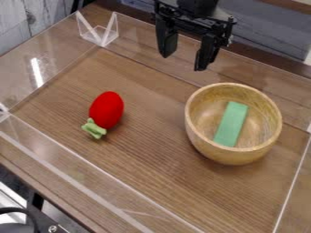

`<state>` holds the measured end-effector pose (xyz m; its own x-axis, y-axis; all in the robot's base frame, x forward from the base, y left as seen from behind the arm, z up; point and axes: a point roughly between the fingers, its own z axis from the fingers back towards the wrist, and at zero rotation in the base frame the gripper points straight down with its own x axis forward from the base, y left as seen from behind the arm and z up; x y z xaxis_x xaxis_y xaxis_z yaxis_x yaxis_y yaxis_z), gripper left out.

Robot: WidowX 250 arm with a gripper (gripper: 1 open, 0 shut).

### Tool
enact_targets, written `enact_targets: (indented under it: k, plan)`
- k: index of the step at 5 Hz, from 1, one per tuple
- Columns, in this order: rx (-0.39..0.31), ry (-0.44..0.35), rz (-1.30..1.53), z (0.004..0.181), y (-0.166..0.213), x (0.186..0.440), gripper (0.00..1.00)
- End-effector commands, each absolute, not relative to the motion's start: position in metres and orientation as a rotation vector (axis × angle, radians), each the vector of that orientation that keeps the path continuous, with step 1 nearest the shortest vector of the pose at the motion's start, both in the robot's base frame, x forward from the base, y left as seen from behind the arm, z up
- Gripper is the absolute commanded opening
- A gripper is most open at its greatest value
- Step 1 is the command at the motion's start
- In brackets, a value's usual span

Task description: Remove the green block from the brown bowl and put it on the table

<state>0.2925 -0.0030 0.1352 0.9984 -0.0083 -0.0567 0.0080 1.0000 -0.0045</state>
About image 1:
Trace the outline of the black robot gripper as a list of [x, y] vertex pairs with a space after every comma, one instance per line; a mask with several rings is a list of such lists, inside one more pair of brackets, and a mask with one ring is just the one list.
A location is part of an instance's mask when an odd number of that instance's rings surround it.
[[176, 51], [178, 31], [203, 35], [195, 71], [204, 71], [215, 61], [220, 46], [231, 44], [236, 19], [218, 4], [219, 0], [155, 0], [155, 34], [164, 58]]

